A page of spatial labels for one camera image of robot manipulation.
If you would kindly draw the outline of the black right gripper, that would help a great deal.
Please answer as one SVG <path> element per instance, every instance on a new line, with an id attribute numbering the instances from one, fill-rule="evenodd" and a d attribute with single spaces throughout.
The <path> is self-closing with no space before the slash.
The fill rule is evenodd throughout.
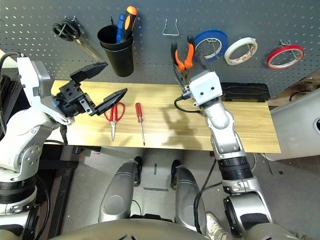
<path id="1" fill-rule="evenodd" d="M 202 55 L 201 52 L 196 52 L 196 59 L 198 64 L 200 65 L 201 73 L 209 73 L 210 69 L 207 64 L 206 58 Z M 176 79 L 176 82 L 180 86 L 182 90 L 181 99 L 187 100 L 190 99 L 192 96 L 192 93 L 190 91 L 189 85 L 186 84 L 186 78 L 185 78 L 185 69 L 179 70 L 178 66 L 173 62 L 172 63 L 174 76 Z"/>

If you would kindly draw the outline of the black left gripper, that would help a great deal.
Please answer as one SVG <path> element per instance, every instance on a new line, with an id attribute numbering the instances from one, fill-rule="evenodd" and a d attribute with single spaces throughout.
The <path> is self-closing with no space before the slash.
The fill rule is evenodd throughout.
<path id="1" fill-rule="evenodd" d="M 69 81 L 59 88 L 59 92 L 54 96 L 54 99 L 65 117 L 75 117 L 83 113 L 87 113 L 90 116 L 94 114 L 100 116 L 113 108 L 125 96 L 128 91 L 127 88 L 112 93 L 104 98 L 101 104 L 96 106 L 89 95 L 81 90 L 81 84 L 77 82 L 95 77 L 107 66 L 106 62 L 86 65 L 70 75 L 73 81 Z"/>

